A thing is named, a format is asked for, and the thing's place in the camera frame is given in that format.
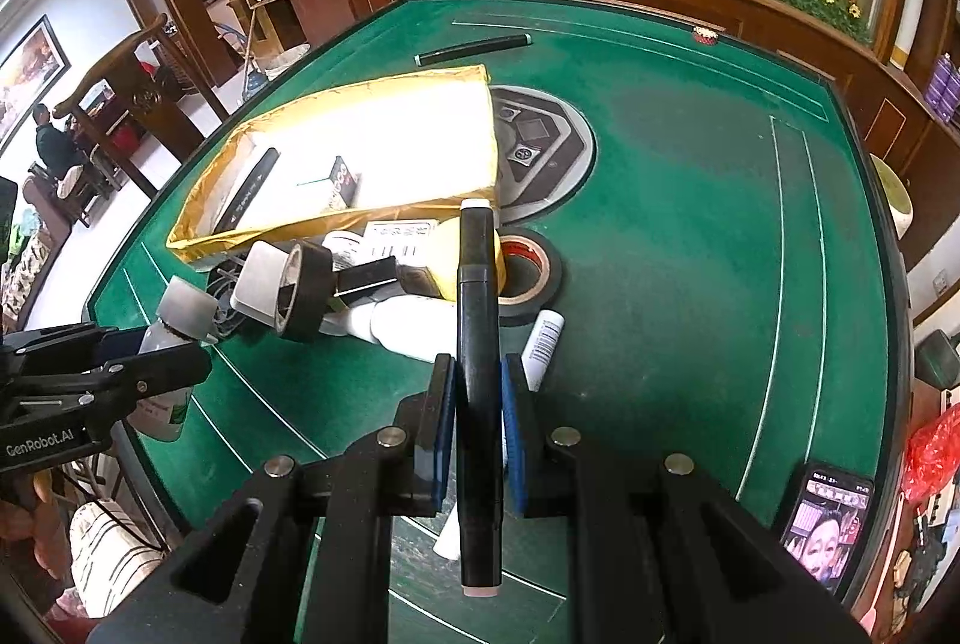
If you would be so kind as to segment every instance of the wall switch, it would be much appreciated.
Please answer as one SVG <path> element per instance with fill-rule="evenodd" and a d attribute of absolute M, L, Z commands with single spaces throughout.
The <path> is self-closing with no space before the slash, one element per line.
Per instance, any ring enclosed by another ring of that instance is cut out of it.
<path fill-rule="evenodd" d="M 947 284 L 946 270 L 941 270 L 941 272 L 933 277 L 933 291 L 935 291 L 937 297 L 939 297 L 941 294 L 944 294 L 944 292 L 947 291 L 948 286 L 949 284 Z"/>

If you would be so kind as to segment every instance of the framed painting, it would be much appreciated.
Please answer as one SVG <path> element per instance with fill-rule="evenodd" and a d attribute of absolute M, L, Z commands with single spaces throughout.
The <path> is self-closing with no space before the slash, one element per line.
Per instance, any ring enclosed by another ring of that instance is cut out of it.
<path fill-rule="evenodd" d="M 40 18 L 0 63 L 0 152 L 70 67 L 46 16 Z"/>

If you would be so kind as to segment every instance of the purple packaging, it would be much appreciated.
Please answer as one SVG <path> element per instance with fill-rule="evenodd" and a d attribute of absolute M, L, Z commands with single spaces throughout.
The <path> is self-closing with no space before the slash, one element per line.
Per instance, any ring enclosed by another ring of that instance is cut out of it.
<path fill-rule="evenodd" d="M 950 74 L 947 88 L 944 89 L 944 95 L 940 98 L 935 111 L 941 120 L 949 122 L 957 106 L 960 106 L 960 71 L 954 70 Z"/>
<path fill-rule="evenodd" d="M 938 56 L 933 65 L 933 73 L 930 75 L 930 82 L 926 85 L 926 91 L 923 93 L 923 99 L 932 109 L 937 109 L 937 104 L 944 96 L 944 90 L 947 88 L 950 74 L 953 73 L 953 66 L 950 64 L 950 56 L 945 53 Z"/>

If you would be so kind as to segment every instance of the green table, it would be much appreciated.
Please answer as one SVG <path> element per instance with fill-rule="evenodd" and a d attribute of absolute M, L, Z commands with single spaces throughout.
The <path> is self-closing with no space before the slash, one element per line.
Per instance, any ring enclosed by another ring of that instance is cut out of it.
<path fill-rule="evenodd" d="M 909 371 L 892 225 L 827 82 L 733 39 L 704 46 L 680 22 L 564 0 L 395 4 L 310 53 L 208 139 L 133 229 L 90 315 L 141 325 L 172 275 L 203 283 L 164 241 L 238 122 L 412 72 L 415 53 L 511 32 L 534 43 L 479 58 L 491 82 L 568 101 L 597 142 L 583 187 L 527 222 L 565 262 L 555 308 L 568 323 L 541 390 L 545 423 L 625 453 L 683 451 L 765 524 L 807 457 L 874 477 L 872 538 L 857 556 L 868 565 L 896 484 Z M 505 332 L 505 349 L 524 333 Z M 429 374 L 354 338 L 306 347 L 265 334 L 212 356 L 181 440 L 142 441 L 152 484 L 192 525 L 270 457 L 310 462 L 388 424 Z M 565 641 L 565 523 L 507 515 L 501 595 L 466 603 L 459 564 L 431 549 L 449 507 L 395 523 L 392 638 Z"/>

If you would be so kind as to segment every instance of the metal bolt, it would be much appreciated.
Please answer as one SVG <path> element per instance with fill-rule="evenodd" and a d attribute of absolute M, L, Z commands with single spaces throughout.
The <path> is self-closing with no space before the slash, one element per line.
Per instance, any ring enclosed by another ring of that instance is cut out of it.
<path fill-rule="evenodd" d="M 580 443 L 580 431 L 575 427 L 558 427 L 550 434 L 550 441 L 557 446 L 577 446 Z"/>
<path fill-rule="evenodd" d="M 678 452 L 664 460 L 664 467 L 670 471 L 670 473 L 674 473 L 677 476 L 686 476 L 688 473 L 693 472 L 693 460 L 690 460 L 687 455 L 682 455 Z"/>
<path fill-rule="evenodd" d="M 267 476 L 280 479 L 294 470 L 294 459 L 286 455 L 277 455 L 277 457 L 270 458 L 270 460 L 264 462 L 263 470 L 267 472 Z"/>
<path fill-rule="evenodd" d="M 400 444 L 406 440 L 407 432 L 402 427 L 395 427 L 394 425 L 385 427 L 376 434 L 376 442 L 380 444 L 380 446 L 400 446 Z"/>

